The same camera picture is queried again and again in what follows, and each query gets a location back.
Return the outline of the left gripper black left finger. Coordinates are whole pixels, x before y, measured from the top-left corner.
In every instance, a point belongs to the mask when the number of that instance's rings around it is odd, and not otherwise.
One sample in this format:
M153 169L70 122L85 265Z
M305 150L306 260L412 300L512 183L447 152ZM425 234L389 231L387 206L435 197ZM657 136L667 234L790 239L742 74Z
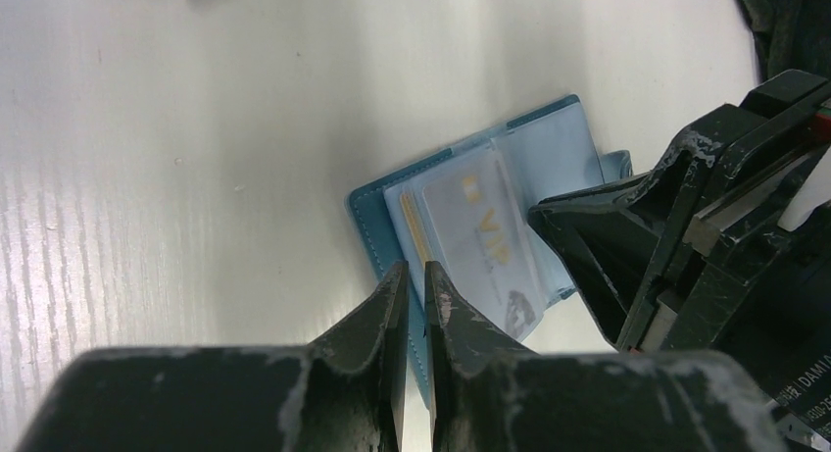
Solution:
M398 451L404 432L409 268L313 341L311 449Z

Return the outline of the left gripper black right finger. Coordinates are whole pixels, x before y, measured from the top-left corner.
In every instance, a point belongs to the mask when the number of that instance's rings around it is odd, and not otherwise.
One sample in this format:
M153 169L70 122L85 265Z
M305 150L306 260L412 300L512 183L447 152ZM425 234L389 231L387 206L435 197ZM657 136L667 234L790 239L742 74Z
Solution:
M516 362L534 352L466 301L440 263L426 263L424 288L432 449L513 450Z

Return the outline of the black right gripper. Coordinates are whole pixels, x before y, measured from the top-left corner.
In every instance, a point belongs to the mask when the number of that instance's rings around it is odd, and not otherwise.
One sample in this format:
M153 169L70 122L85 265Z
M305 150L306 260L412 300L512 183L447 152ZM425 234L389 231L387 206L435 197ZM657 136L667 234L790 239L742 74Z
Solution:
M684 127L648 173L534 205L603 338L729 355L830 432L830 82L789 70Z

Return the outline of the silver VIP credit card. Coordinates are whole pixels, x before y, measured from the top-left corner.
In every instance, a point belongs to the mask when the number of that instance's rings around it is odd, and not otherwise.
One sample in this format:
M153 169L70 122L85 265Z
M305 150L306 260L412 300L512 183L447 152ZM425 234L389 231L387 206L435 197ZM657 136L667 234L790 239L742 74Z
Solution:
M483 149L460 157L438 170L419 197L460 294L510 337L524 339L544 306L502 154Z

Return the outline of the blue leather card holder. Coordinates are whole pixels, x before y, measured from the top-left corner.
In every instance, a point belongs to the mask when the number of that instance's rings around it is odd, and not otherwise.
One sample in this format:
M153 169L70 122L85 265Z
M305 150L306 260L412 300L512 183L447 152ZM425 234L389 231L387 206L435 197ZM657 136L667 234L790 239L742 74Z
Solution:
M483 149L499 151L508 170L540 283L542 318L548 308L568 298L575 286L557 255L529 226L528 210L547 197L632 176L628 151L598 152L580 99L570 94L464 138L348 195L348 211L374 272L382 276L399 261L409 265L408 358L423 400L430 397L424 267L436 261L446 268L419 192L438 170Z

